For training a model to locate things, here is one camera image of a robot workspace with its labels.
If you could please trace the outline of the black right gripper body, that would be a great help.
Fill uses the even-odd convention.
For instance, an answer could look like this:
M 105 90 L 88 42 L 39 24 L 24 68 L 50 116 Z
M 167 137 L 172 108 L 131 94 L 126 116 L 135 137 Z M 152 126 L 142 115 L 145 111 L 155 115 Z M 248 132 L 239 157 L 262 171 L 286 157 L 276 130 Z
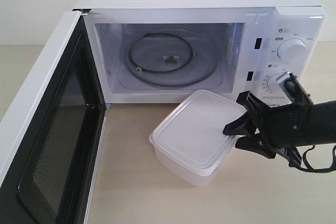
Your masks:
M 307 160 L 297 147 L 311 145 L 305 136 L 306 116 L 312 102 L 297 102 L 288 105 L 269 107 L 250 91 L 239 94 L 236 102 L 250 114 L 257 126 L 253 136 L 262 141 L 276 155 L 286 159 L 289 167 L 300 168 Z

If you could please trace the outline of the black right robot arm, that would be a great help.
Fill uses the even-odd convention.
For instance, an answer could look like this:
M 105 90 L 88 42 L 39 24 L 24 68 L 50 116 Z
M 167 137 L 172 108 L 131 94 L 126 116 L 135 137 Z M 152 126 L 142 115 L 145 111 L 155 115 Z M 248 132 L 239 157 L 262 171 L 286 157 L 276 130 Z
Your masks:
M 236 102 L 246 112 L 225 125 L 223 134 L 238 136 L 235 147 L 268 159 L 280 155 L 294 167 L 306 173 L 335 171 L 335 149 L 332 163 L 327 168 L 313 168 L 307 153 L 300 154 L 299 147 L 313 150 L 317 145 L 335 144 L 335 101 L 313 104 L 306 95 L 293 103 L 269 107 L 250 91 L 239 94 Z

